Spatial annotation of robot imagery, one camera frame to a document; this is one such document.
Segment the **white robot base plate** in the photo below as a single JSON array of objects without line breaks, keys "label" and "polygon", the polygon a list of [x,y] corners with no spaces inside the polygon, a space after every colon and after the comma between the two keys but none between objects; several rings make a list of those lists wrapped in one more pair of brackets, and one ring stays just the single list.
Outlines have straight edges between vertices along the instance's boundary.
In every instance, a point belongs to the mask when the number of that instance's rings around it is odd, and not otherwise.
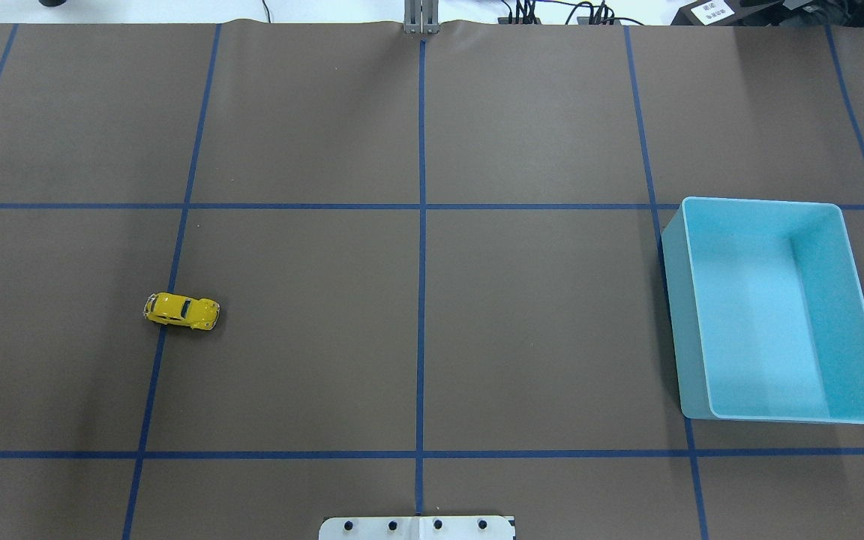
[{"label": "white robot base plate", "polygon": [[511,517],[500,515],[334,517],[319,539],[515,539]]}]

